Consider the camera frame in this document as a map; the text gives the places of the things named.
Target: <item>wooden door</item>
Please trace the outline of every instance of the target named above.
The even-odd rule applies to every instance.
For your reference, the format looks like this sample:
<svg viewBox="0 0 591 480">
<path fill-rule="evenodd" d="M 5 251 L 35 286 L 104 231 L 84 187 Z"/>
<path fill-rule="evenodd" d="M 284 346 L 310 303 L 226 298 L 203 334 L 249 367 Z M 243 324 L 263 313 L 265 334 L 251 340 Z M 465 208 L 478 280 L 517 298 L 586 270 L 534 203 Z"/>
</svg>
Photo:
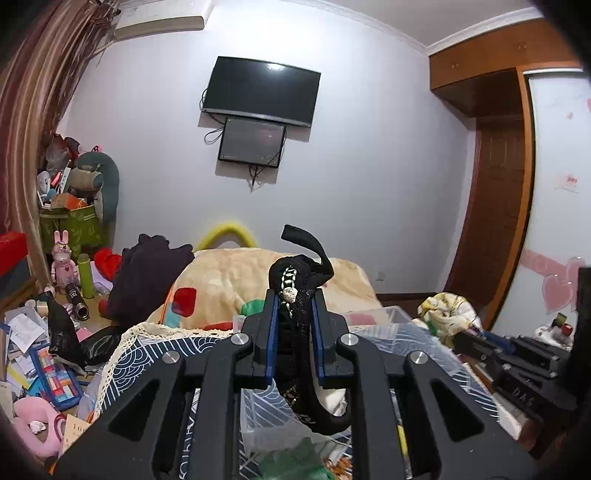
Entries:
<svg viewBox="0 0 591 480">
<path fill-rule="evenodd" d="M 524 177 L 523 119 L 478 119 L 470 200 L 446 284 L 446 291 L 466 297 L 477 313 L 495 297 L 508 264 Z"/>
</svg>

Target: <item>colorful pouch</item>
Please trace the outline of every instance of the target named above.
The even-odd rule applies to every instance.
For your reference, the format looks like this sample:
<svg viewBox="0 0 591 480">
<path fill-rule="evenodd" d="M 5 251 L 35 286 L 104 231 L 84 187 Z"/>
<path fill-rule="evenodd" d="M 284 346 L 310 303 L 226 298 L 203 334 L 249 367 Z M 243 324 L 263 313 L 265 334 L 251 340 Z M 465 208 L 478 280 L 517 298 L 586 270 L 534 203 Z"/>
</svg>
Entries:
<svg viewBox="0 0 591 480">
<path fill-rule="evenodd" d="M 49 344 L 31 347 L 29 352 L 48 401 L 60 411 L 78 405 L 83 395 L 82 388 L 74 372 L 53 359 Z"/>
</svg>

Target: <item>small monitor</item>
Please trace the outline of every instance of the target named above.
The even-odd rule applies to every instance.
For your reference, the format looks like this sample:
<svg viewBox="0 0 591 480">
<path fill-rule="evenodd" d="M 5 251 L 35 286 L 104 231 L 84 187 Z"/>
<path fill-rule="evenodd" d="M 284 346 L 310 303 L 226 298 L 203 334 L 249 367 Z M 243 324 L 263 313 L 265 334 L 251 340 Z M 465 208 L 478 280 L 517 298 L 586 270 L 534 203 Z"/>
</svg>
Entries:
<svg viewBox="0 0 591 480">
<path fill-rule="evenodd" d="M 229 117 L 223 129 L 218 160 L 279 167 L 285 125 Z"/>
</svg>

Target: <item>fan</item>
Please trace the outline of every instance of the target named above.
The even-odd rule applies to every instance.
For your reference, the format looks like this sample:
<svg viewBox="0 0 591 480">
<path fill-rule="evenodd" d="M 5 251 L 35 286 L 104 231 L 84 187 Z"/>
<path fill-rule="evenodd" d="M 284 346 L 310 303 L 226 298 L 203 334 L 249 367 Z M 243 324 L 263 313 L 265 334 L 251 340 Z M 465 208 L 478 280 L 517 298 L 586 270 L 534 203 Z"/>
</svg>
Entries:
<svg viewBox="0 0 591 480">
<path fill-rule="evenodd" d="M 43 170 L 39 175 L 37 175 L 37 191 L 39 195 L 42 197 L 47 195 L 49 189 L 51 188 L 51 177 L 47 170 Z"/>
</svg>

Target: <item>green bottle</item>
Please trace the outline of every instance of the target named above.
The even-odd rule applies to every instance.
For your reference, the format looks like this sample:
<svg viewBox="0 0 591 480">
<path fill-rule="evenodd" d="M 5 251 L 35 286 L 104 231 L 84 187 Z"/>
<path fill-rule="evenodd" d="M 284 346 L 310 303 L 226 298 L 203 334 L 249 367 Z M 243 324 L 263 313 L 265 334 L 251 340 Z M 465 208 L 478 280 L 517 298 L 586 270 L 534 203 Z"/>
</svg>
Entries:
<svg viewBox="0 0 591 480">
<path fill-rule="evenodd" d="M 80 287 L 82 296 L 86 299 L 95 298 L 95 284 L 92 281 L 92 272 L 90 270 L 90 257 L 88 254 L 78 255 L 78 273 L 80 275 Z"/>
</svg>

